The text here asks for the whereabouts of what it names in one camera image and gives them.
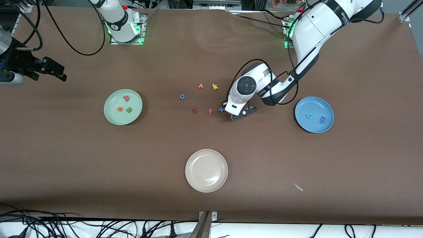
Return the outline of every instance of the green plate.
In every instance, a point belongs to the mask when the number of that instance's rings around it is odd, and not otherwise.
[[[124,96],[128,96],[129,100],[126,101]],[[135,121],[142,110],[143,100],[137,92],[131,89],[121,89],[112,93],[104,104],[106,119],[118,126]]]

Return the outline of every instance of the table surface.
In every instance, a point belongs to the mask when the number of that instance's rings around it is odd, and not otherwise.
[[[99,47],[92,8],[51,10],[77,49]],[[269,107],[255,96],[258,112],[238,121],[217,109],[245,62],[262,58],[276,75],[290,70],[276,26],[219,10],[159,10],[144,45],[106,44],[90,57],[65,44],[45,9],[39,31],[44,47],[34,55],[64,65],[68,80],[43,75],[0,87],[2,202],[102,218],[195,220],[199,210],[217,210],[238,222],[423,221],[423,64],[396,15],[341,29],[293,103]],[[21,21],[15,37],[29,32]],[[28,46],[36,45],[34,37]],[[103,114],[119,89],[137,91],[144,102],[127,126]],[[311,134],[296,123],[294,107],[307,96],[332,106],[329,131]],[[204,148],[220,152],[229,167],[223,187],[209,194],[184,175],[189,156]]]

